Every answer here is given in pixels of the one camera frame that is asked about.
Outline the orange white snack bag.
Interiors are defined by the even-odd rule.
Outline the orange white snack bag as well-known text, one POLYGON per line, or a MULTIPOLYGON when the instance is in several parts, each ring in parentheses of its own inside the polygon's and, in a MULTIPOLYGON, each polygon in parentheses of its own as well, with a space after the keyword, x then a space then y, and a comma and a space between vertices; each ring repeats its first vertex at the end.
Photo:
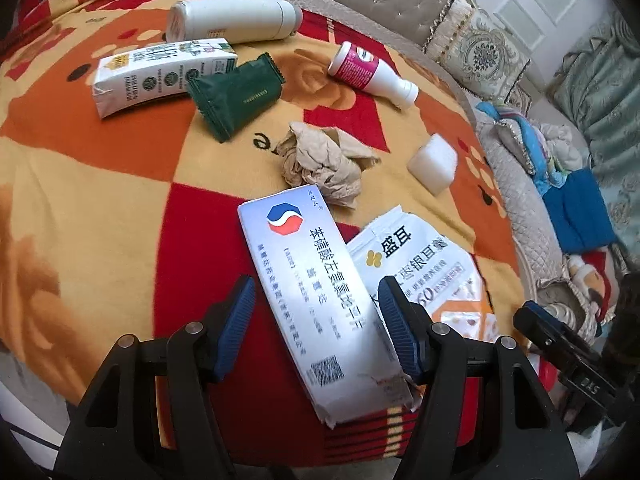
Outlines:
POLYGON ((392 276, 408 300, 465 338, 494 342, 498 322, 472 256, 429 223, 399 206, 369 223, 347 244, 373 299, 392 276))

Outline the white medicine box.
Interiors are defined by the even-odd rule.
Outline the white medicine box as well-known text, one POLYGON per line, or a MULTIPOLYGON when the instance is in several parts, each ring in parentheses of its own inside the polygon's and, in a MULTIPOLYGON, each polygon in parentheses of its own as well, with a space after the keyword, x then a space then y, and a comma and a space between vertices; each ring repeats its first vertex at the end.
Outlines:
POLYGON ((250 200, 238 215, 318 419, 333 427, 411 406, 390 337, 318 188, 250 200))

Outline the white foam block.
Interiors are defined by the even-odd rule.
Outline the white foam block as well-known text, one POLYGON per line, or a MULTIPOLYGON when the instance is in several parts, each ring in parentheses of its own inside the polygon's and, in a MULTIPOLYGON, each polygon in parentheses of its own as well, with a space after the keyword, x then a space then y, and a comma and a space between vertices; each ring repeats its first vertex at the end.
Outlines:
POLYGON ((458 166, 456 150, 434 133, 408 161, 407 169, 432 195, 446 191, 454 182, 458 166))

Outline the beige paper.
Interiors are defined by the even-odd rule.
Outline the beige paper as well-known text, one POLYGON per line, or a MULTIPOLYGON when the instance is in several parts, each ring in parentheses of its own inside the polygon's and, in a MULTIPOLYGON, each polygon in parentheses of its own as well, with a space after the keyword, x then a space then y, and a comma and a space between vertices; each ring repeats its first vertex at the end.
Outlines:
POLYGON ((348 132, 306 122, 290 122, 274 150, 291 188, 315 185, 327 203, 348 209, 357 206, 362 174, 381 162, 372 148, 348 132))

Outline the dark green snack wrapper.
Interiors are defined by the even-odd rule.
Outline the dark green snack wrapper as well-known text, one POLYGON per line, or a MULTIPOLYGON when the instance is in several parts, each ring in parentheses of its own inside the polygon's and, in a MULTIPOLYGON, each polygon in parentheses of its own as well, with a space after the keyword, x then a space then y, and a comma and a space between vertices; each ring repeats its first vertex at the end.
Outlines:
POLYGON ((282 94, 285 78, 267 52, 225 74, 198 76, 188 92, 220 143, 273 106, 282 94))

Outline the white green milk carton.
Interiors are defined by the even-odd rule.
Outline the white green milk carton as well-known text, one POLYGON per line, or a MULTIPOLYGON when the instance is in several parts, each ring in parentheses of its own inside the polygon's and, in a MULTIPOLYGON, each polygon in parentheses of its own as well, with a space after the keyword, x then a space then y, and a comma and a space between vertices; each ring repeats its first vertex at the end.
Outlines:
POLYGON ((224 38, 168 42, 101 58, 92 84, 100 117, 186 92, 192 78, 225 74, 238 56, 224 38))

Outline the santa plush toy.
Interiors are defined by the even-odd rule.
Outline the santa plush toy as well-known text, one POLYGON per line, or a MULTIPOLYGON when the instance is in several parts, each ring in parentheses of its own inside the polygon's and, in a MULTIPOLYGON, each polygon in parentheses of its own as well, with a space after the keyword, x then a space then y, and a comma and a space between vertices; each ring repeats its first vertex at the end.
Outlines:
POLYGON ((611 322, 620 298, 620 282, 610 248, 599 247, 582 255, 569 255, 567 267, 570 279, 588 300, 597 321, 611 322))

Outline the blue folded blanket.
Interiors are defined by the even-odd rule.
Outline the blue folded blanket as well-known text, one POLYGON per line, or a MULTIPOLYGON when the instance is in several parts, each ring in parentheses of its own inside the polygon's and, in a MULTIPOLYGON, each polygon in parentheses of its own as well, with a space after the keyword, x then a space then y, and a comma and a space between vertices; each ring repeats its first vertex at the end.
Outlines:
POLYGON ((596 178, 590 169, 571 172, 560 188, 542 196, 564 254, 581 255, 616 242, 596 178))

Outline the checkered orange red blanket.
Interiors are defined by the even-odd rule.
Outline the checkered orange red blanket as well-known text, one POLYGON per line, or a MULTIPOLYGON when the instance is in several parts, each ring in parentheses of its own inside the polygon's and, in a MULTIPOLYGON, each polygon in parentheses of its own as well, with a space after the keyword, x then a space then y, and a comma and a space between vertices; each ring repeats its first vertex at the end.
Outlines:
MULTIPOLYGON (((1 347, 9 355, 2 376, 20 376, 56 404, 78 404, 118 336, 174 331, 154 332, 158 250, 184 141, 203 118, 176 96, 101 119, 91 86, 105 55, 159 44, 178 1, 41 0, 2 41, 1 347)), ((265 52, 274 58, 286 80, 282 100, 227 143, 203 120, 208 140, 229 144, 261 126, 265 141, 268 127, 299 120, 292 106, 304 101, 349 110, 367 96, 401 113, 416 106, 400 110, 328 74, 352 40, 303 74, 295 57, 303 24, 287 40, 239 48, 244 62, 265 52)), ((356 46, 420 89, 385 51, 356 46)), ((254 272, 250 258, 249 271, 227 278, 222 265, 231 254, 223 244, 210 254, 214 296, 205 309, 254 272)))

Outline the colourful striped cloth pile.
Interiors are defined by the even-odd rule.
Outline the colourful striped cloth pile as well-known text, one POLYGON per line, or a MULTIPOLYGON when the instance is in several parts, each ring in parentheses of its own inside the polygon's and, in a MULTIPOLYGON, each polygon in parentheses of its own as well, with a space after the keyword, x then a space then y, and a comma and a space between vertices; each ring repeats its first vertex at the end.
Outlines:
POLYGON ((550 188, 562 188, 566 175, 556 168, 541 131, 521 112, 487 101, 480 101, 475 108, 495 121, 499 140, 532 178, 541 196, 550 188))

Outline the pink label yogurt bottle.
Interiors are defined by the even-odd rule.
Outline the pink label yogurt bottle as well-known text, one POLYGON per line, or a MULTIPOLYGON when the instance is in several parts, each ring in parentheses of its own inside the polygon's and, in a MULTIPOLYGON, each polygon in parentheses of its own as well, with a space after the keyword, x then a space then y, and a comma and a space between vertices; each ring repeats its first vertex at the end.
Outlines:
POLYGON ((352 88, 379 96, 405 110, 416 102, 419 87, 401 78, 382 58, 344 41, 332 58, 328 74, 352 88))

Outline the teal patterned curtain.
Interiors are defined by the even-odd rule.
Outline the teal patterned curtain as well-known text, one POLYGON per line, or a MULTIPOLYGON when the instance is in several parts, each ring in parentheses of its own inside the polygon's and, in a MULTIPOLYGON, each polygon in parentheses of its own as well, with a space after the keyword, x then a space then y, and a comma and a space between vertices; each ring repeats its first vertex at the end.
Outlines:
POLYGON ((639 41, 613 11, 574 45, 549 94, 577 127, 624 254, 639 264, 639 41))

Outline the ornate embroidered cushion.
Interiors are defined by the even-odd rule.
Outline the ornate embroidered cushion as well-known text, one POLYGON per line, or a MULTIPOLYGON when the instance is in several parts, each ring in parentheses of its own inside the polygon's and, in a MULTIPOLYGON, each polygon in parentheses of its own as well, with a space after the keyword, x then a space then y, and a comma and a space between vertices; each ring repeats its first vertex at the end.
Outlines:
POLYGON ((469 92, 503 104, 524 75, 529 57, 482 9, 448 0, 423 45, 424 53, 469 92))

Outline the tall white cylinder bottle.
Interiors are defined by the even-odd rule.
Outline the tall white cylinder bottle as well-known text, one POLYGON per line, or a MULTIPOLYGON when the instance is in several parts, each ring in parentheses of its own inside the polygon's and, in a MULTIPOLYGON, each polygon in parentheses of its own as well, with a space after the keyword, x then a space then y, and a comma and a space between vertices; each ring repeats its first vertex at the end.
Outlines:
POLYGON ((302 21, 302 9, 285 0, 181 0, 169 10, 166 39, 280 40, 295 34, 302 21))

